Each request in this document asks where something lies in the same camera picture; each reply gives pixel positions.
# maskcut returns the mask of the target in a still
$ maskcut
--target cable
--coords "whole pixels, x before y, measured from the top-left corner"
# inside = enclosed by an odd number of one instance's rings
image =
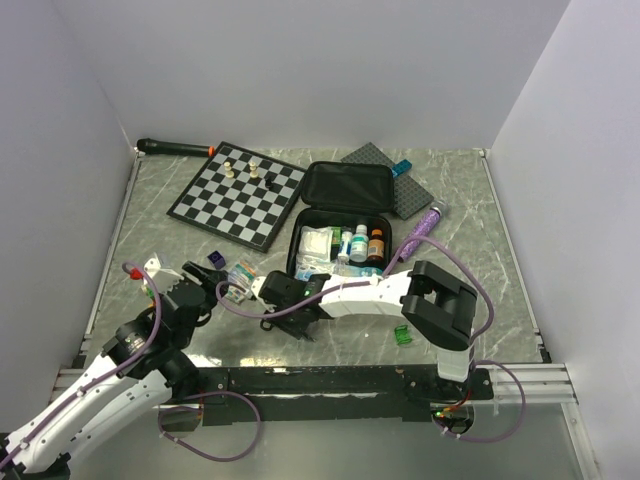
[[[11,460],[13,460],[15,458],[15,456],[22,450],[22,445],[24,445],[24,444],[28,445],[31,442],[31,440],[33,440],[38,433],[40,433],[47,425],[49,425],[49,423],[51,423],[51,421],[54,418],[56,418],[65,408],[67,408],[74,400],[76,400],[79,396],[84,395],[85,393],[87,393],[88,390],[91,390],[93,387],[95,387],[99,383],[103,382],[107,378],[111,377],[112,375],[117,374],[118,372],[121,372],[122,370],[127,368],[129,365],[131,365],[132,363],[137,361],[142,356],[142,354],[151,346],[151,344],[155,340],[156,335],[158,334],[158,330],[160,329],[160,320],[162,319],[162,305],[161,305],[162,301],[160,299],[160,292],[158,291],[158,287],[154,283],[153,279],[149,276],[149,274],[147,272],[145,272],[145,270],[143,268],[138,267],[135,263],[125,262],[125,263],[122,264],[122,269],[126,273],[129,273],[129,274],[131,274],[133,269],[136,269],[137,271],[139,271],[142,274],[142,276],[144,277],[144,279],[147,281],[147,284],[149,285],[149,288],[153,292],[153,300],[154,300],[154,303],[155,303],[155,312],[156,312],[155,317],[156,318],[155,318],[155,321],[153,323],[153,328],[151,329],[151,334],[149,335],[149,338],[144,343],[144,345],[142,345],[142,347],[140,347],[140,349],[134,355],[132,355],[129,359],[127,359],[126,361],[122,362],[117,367],[115,367],[115,368],[109,370],[108,372],[104,373],[103,375],[100,375],[98,378],[93,379],[92,381],[90,381],[86,385],[81,386],[80,388],[78,388],[78,392],[76,392],[75,395],[71,394],[67,398],[62,400],[57,407],[55,407],[53,410],[51,410],[51,412],[49,412],[49,414],[47,416],[45,416],[42,419],[42,421],[40,421],[40,423],[38,423],[35,427],[33,427],[33,430],[31,430],[31,432],[29,432],[29,434],[27,434],[21,440],[21,442],[16,446],[16,448],[14,448],[10,453],[7,454],[7,456],[4,459],[2,459],[2,461],[0,461],[0,471],[4,467],[6,467],[7,464]]]
[[[249,453],[257,445],[258,440],[260,439],[260,433],[262,432],[262,419],[260,418],[260,412],[258,412],[258,408],[253,404],[253,402],[251,402],[251,400],[249,400],[244,395],[240,395],[239,393],[235,393],[235,392],[229,392],[229,391],[225,391],[225,390],[220,391],[219,390],[219,391],[215,391],[215,392],[198,393],[196,395],[191,395],[189,397],[185,397],[185,400],[196,400],[196,399],[199,399],[199,398],[213,397],[213,396],[217,396],[217,395],[229,395],[230,397],[239,398],[240,400],[245,402],[247,405],[249,405],[249,407],[251,407],[251,410],[253,410],[253,413],[256,416],[256,434],[253,437],[253,440],[251,441],[251,444],[245,450],[243,450],[241,453],[239,453],[237,455],[233,455],[231,457],[216,457],[214,455],[210,455],[208,453],[205,453],[202,450],[198,450],[193,445],[189,445],[187,442],[184,442],[184,441],[180,440],[179,438],[174,437],[173,435],[171,435],[170,433],[167,433],[162,428],[162,418],[165,415],[167,415],[168,413],[171,413],[171,412],[197,412],[199,410],[197,408],[180,406],[180,407],[173,407],[173,408],[169,408],[169,409],[163,410],[162,412],[160,412],[158,414],[158,430],[160,430],[160,433],[164,437],[168,438],[169,440],[171,440],[174,443],[177,443],[181,447],[186,448],[190,452],[201,456],[202,458],[206,458],[207,460],[212,460],[214,462],[234,462],[236,460],[240,460],[241,458],[246,457],[247,455],[249,455]]]
[[[420,243],[427,242],[427,243],[433,245],[434,247],[436,247],[442,253],[444,253],[447,256],[447,258],[449,258],[449,260],[451,260],[462,271],[462,273],[465,274],[465,276],[469,279],[469,281],[473,284],[473,286],[476,287],[476,289],[478,290],[478,292],[480,293],[480,295],[482,296],[482,298],[486,302],[487,310],[489,311],[489,315],[487,316],[487,321],[484,323],[484,325],[482,327],[480,327],[476,332],[474,332],[471,335],[471,338],[469,339],[469,345],[473,345],[475,339],[478,338],[480,335],[482,335],[484,332],[486,332],[489,329],[489,327],[491,327],[491,325],[493,324],[493,318],[495,316],[495,309],[493,307],[493,302],[491,301],[491,297],[489,297],[489,294],[487,293],[487,291],[480,284],[480,282],[473,275],[473,273],[471,273],[471,270],[469,270],[466,267],[466,265],[464,265],[464,263],[462,263],[462,261],[458,257],[456,257],[453,254],[453,252],[451,252],[451,250],[449,250],[444,245],[441,245],[440,243],[436,242],[435,240],[432,240],[429,237],[425,237],[425,236],[422,236],[422,235],[416,235],[416,236],[413,236],[413,237],[408,237],[398,247],[398,249],[396,251],[396,254],[393,256],[393,258],[389,262],[389,265],[384,270],[384,272],[382,272],[382,276],[383,277],[389,276],[389,273],[391,272],[393,267],[395,267],[396,264],[398,263],[398,259],[400,258],[400,253],[402,252],[402,249],[409,242],[413,242],[413,241],[418,241]],[[315,302],[319,298],[322,298],[323,296],[325,296],[325,295],[327,295],[329,293],[335,292],[336,290],[339,290],[340,288],[362,287],[362,286],[365,286],[365,285],[371,285],[371,283],[365,280],[365,281],[361,281],[361,282],[345,283],[344,285],[336,285],[335,287],[331,287],[331,288],[328,288],[327,290],[324,290],[324,291],[322,291],[320,293],[316,293],[315,295],[312,295],[311,297],[306,298],[302,302],[297,303],[297,304],[295,304],[295,305],[293,305],[293,306],[291,306],[289,308],[286,308],[286,309],[281,310],[279,312],[266,313],[266,314],[265,313],[246,312],[246,311],[240,310],[240,309],[234,307],[233,305],[231,305],[230,303],[228,303],[226,300],[223,299],[223,296],[222,296],[222,287],[227,286],[227,285],[235,287],[235,288],[238,288],[243,292],[245,291],[244,288],[242,288],[242,287],[240,287],[238,285],[235,285],[235,284],[233,284],[231,282],[220,282],[220,283],[218,283],[218,285],[216,286],[216,298],[218,299],[218,302],[224,308],[226,308],[230,312],[235,313],[236,315],[240,315],[242,317],[261,318],[261,319],[268,320],[270,318],[278,318],[278,317],[282,317],[282,316],[285,316],[285,315],[289,315],[290,313],[295,312],[299,308],[302,308],[305,305],[308,305],[308,304],[310,304],[312,302]]]
[[[440,430],[447,436],[450,438],[455,438],[457,440],[462,440],[463,442],[470,442],[470,443],[496,443],[496,442],[500,442],[502,440],[505,440],[507,438],[509,438],[511,435],[513,435],[514,433],[516,433],[516,431],[522,426],[522,422],[524,421],[524,415],[525,412],[527,410],[527,399],[525,397],[524,394],[524,388],[522,388],[522,384],[520,383],[520,380],[518,380],[515,376],[515,374],[509,370],[507,367],[505,367],[503,364],[496,362],[494,360],[479,360],[478,362],[476,362],[477,365],[495,365],[499,368],[501,368],[502,370],[504,370],[505,372],[507,372],[507,374],[513,378],[513,381],[515,382],[516,386],[518,387],[518,390],[520,390],[520,398],[522,399],[522,406],[520,407],[520,414],[518,415],[518,420],[516,420],[516,423],[513,424],[513,426],[507,430],[506,432],[496,436],[496,437],[489,437],[489,438],[478,438],[478,437],[469,437],[469,436],[462,436],[462,435],[456,435],[455,433],[450,432],[444,425],[442,425],[438,420],[436,420],[434,418],[433,422],[438,426],[438,428],[440,428]]]
[[[243,310],[240,310],[240,309],[234,307],[233,305],[228,303],[226,300],[224,300],[224,298],[222,297],[222,287],[225,287],[227,285],[230,286],[230,287],[238,288],[242,292],[245,291],[244,288],[242,288],[239,285],[236,285],[235,283],[220,282],[220,283],[218,283],[218,285],[216,285],[216,298],[218,299],[218,303],[220,303],[224,308],[229,310],[231,313],[235,313],[236,315],[240,315],[241,317],[262,318],[264,320],[268,320],[270,318],[278,318],[278,317],[282,317],[284,315],[289,315],[290,313],[295,312],[299,308],[302,308],[305,305],[313,303],[317,299],[322,298],[322,297],[324,297],[325,295],[327,295],[327,294],[329,294],[331,292],[335,292],[336,290],[340,290],[341,288],[363,287],[365,285],[371,285],[371,282],[369,282],[368,280],[365,280],[365,281],[362,281],[362,282],[353,282],[353,283],[345,283],[344,285],[336,285],[334,287],[327,288],[326,290],[323,290],[320,293],[316,293],[315,295],[311,295],[310,297],[304,299],[300,303],[296,303],[292,307],[285,308],[284,310],[281,310],[279,312],[274,312],[274,313],[246,312],[246,311],[243,311]]]

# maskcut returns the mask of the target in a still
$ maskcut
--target black case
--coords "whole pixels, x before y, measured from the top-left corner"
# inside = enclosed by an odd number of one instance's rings
[[[393,211],[393,175],[390,168],[383,165],[315,162],[304,176],[300,198],[310,207],[300,212],[293,227],[287,257],[289,275],[296,272],[302,227],[351,227],[355,234],[356,226],[364,224],[369,237],[371,230],[379,228],[384,237],[383,264],[349,264],[382,269],[389,264],[391,224],[380,213]]]

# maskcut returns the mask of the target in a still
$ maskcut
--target white bottle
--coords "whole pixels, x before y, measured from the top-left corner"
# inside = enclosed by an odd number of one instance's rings
[[[369,247],[369,237],[367,237],[367,226],[358,225],[356,234],[351,241],[351,254],[349,260],[356,263],[362,263],[367,260]]]

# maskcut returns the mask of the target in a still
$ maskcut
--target purple marker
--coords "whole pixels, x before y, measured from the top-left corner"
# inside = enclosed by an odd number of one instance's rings
[[[444,217],[444,215],[449,210],[449,207],[446,203],[436,200],[429,207],[429,211],[420,219],[413,230],[409,234],[409,237],[414,235],[422,235],[427,236],[429,232],[433,230],[433,227],[440,221],[440,217]],[[400,257],[398,260],[400,262],[405,262],[408,258],[416,251],[416,249],[420,246],[420,242],[417,240],[415,242],[410,242],[400,253]]]

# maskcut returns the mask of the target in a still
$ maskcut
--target green object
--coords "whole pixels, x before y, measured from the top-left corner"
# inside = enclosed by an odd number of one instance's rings
[[[340,238],[342,236],[342,229],[340,227],[330,227],[333,230],[333,236],[331,237],[331,246],[339,247]]]
[[[396,335],[396,343],[398,345],[407,345],[413,341],[409,333],[409,325],[400,325],[393,329],[393,333]]]

